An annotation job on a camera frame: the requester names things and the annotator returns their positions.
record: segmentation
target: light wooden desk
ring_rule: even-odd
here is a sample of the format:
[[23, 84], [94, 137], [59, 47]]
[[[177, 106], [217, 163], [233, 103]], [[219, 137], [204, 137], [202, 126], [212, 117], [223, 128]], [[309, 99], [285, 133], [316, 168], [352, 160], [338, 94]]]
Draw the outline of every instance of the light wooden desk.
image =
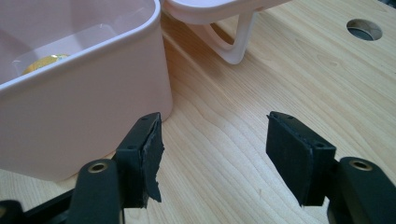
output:
[[[346, 28], [378, 24], [368, 42]], [[234, 32], [236, 19], [219, 23]], [[294, 0], [261, 12], [245, 59], [225, 63], [163, 14], [174, 110], [163, 123], [162, 203], [130, 209], [133, 223], [327, 223], [298, 206], [265, 154], [268, 119], [293, 115], [396, 183], [396, 12], [376, 0]], [[0, 171], [0, 200], [32, 208], [74, 187]]]

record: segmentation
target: pink plastic container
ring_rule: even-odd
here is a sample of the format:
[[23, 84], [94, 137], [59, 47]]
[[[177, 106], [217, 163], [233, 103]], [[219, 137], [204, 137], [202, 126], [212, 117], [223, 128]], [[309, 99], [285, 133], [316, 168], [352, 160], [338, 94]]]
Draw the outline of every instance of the pink plastic container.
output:
[[[172, 97], [158, 0], [0, 1], [0, 168], [47, 180], [112, 152]], [[51, 54], [66, 59], [22, 76]]]

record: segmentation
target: clamp jaw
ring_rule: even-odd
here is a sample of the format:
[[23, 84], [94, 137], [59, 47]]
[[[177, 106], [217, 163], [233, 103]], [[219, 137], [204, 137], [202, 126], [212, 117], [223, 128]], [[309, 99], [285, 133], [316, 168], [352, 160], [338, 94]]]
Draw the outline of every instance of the clamp jaw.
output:
[[0, 223], [124, 223], [124, 208], [160, 202], [155, 180], [163, 154], [160, 113], [139, 119], [111, 160], [84, 165], [76, 187], [23, 212], [16, 201], [0, 202]]
[[335, 146], [295, 117], [271, 112], [266, 153], [298, 203], [321, 206], [330, 223], [396, 223], [396, 188], [374, 163], [334, 159]]

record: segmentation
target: white plastic object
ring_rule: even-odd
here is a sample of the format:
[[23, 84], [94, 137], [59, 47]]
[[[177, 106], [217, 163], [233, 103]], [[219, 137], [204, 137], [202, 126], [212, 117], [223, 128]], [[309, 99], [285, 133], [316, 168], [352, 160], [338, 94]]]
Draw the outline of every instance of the white plastic object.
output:
[[[0, 169], [46, 180], [116, 149], [172, 97], [158, 0], [0, 1]], [[51, 54], [69, 57], [22, 76]]]
[[[176, 19], [183, 21], [231, 64], [244, 57], [256, 11], [275, 7], [289, 0], [165, 0], [164, 8]], [[233, 44], [228, 44], [211, 27], [210, 23], [239, 15]]]

